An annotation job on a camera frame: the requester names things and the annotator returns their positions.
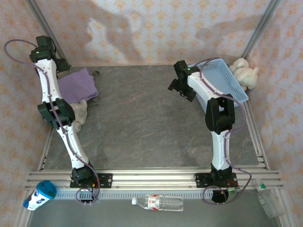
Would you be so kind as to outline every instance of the bottle cap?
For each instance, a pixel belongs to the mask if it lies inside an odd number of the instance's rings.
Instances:
[[[261,191],[266,188],[266,186],[264,185],[264,183],[261,179],[254,180],[254,184],[255,184],[257,191]]]
[[[133,205],[137,205],[137,197],[133,197],[133,199],[132,199],[132,204],[133,204]]]

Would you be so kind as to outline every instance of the wall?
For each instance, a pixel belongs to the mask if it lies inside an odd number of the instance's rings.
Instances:
[[[241,56],[270,0],[37,0],[72,65]]]
[[[34,69],[12,62],[3,45],[12,38],[35,42],[43,35],[23,0],[2,0],[0,6],[0,226],[12,226],[29,171],[37,170],[49,127],[41,119],[40,80]],[[32,46],[10,44],[8,50],[29,60]]]
[[[282,170],[292,210],[303,223],[303,2],[281,1],[249,57],[259,66],[250,93],[270,166]]]

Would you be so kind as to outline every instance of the bottle label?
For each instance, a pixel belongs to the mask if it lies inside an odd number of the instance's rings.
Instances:
[[[160,196],[151,195],[148,197],[147,208],[149,210],[159,210],[160,207]]]
[[[265,211],[266,215],[269,217],[271,215],[270,209],[268,208],[267,204],[265,203],[265,200],[262,196],[259,196],[259,201],[263,207],[263,210]]]

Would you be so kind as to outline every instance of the blue lid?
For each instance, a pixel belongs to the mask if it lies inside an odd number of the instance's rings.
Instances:
[[[49,198],[51,200],[53,198],[55,198],[55,196],[57,194],[57,189],[56,189],[55,185],[53,185],[53,183],[50,182],[50,181],[48,181],[48,180],[47,181],[41,181],[37,185],[37,191],[41,195],[43,195],[43,196],[45,196],[45,197],[47,197],[47,198]]]

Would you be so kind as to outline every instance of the purple cloth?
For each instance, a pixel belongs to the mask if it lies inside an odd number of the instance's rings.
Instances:
[[[89,101],[99,95],[87,68],[63,77],[58,81],[58,85],[62,98],[68,104],[78,103],[82,99]]]

